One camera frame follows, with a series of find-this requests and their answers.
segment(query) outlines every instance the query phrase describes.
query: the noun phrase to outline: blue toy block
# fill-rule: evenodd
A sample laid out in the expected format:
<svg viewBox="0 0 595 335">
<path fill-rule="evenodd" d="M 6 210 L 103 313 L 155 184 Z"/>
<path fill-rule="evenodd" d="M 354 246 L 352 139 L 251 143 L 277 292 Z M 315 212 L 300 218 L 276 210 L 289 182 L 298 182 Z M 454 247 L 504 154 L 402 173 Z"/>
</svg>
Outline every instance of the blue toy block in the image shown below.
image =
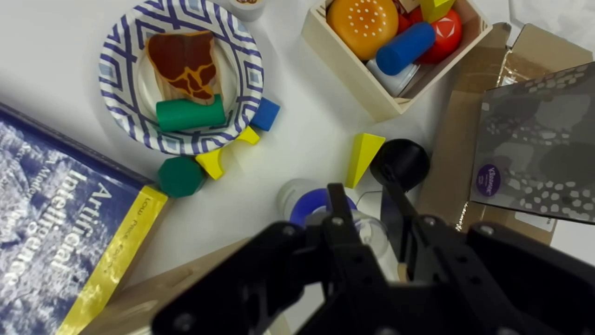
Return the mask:
<svg viewBox="0 0 595 335">
<path fill-rule="evenodd" d="M 261 106 L 257 110 L 257 115 L 253 117 L 251 125 L 263 132 L 272 130 L 277 113 L 279 113 L 281 106 L 268 100 L 266 97 L 261 99 Z"/>
</svg>

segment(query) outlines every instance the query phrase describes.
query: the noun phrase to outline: small round sticker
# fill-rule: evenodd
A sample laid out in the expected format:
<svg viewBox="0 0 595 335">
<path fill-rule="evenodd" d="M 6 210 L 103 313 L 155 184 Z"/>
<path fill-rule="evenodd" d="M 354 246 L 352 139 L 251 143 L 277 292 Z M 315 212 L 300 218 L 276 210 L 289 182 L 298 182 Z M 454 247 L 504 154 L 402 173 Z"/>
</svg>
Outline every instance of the small round sticker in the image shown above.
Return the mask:
<svg viewBox="0 0 595 335">
<path fill-rule="evenodd" d="M 482 195 L 491 197 L 501 190 L 501 171 L 493 164 L 484 166 L 476 177 L 476 188 Z"/>
</svg>

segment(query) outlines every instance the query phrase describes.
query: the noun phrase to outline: white table surface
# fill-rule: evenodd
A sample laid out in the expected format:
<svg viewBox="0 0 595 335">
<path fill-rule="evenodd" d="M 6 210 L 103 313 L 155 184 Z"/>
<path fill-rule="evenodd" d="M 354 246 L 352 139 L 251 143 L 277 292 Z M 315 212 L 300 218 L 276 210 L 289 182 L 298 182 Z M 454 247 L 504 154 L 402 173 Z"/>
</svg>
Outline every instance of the white table surface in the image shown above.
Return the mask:
<svg viewBox="0 0 595 335">
<path fill-rule="evenodd" d="M 129 139 L 106 113 L 97 89 L 105 33 L 136 0 L 0 4 L 0 102 L 153 177 L 166 156 Z M 510 20 L 508 2 L 476 4 L 491 22 Z M 227 175 L 171 206 L 140 257 L 131 283 L 255 234 L 279 220 L 276 195 L 290 179 L 341 180 L 357 132 L 413 138 L 430 147 L 449 97 L 449 78 L 404 117 L 372 125 L 363 106 L 300 39 L 307 7 L 309 0 L 270 0 L 264 17 L 250 24 L 264 54 L 266 95 L 283 104 L 276 128 L 257 147 L 233 145 L 225 156 Z M 555 7 L 543 15 L 556 17 Z M 538 19 L 519 15 L 523 22 Z M 569 225 L 558 231 L 555 246 L 595 262 L 594 229 Z"/>
</svg>

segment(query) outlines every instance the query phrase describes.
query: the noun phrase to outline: book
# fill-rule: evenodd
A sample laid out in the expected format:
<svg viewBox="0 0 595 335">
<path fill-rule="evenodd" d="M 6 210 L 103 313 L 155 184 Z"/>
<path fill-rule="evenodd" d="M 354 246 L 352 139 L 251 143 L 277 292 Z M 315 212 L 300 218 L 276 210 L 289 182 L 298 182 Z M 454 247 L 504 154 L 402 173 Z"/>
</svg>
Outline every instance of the book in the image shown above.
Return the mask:
<svg viewBox="0 0 595 335">
<path fill-rule="evenodd" d="M 151 182 L 0 106 L 0 333 L 80 333 L 168 205 Z"/>
</svg>

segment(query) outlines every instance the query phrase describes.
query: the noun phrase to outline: yellow wooden block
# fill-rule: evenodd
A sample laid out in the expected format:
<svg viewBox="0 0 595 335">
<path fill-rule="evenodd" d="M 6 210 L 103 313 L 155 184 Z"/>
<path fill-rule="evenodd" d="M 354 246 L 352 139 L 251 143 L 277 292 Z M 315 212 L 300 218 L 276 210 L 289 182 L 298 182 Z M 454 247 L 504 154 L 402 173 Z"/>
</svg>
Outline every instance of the yellow wooden block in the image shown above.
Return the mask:
<svg viewBox="0 0 595 335">
<path fill-rule="evenodd" d="M 259 136 L 259 132 L 257 132 L 253 126 L 246 126 L 246 128 L 240 132 L 238 141 L 255 145 L 255 143 L 261 141 L 261 136 Z"/>
<path fill-rule="evenodd" d="M 356 188 L 359 184 L 385 141 L 385 138 L 367 132 L 356 136 L 346 180 L 348 188 Z"/>
<path fill-rule="evenodd" d="M 456 0 L 421 0 L 423 15 L 426 22 L 443 19 Z"/>
<path fill-rule="evenodd" d="M 207 171 L 209 177 L 218 180 L 225 173 L 222 154 L 224 154 L 224 151 L 216 149 L 216 151 L 198 154 L 196 160 L 201 164 L 201 167 Z"/>
</svg>

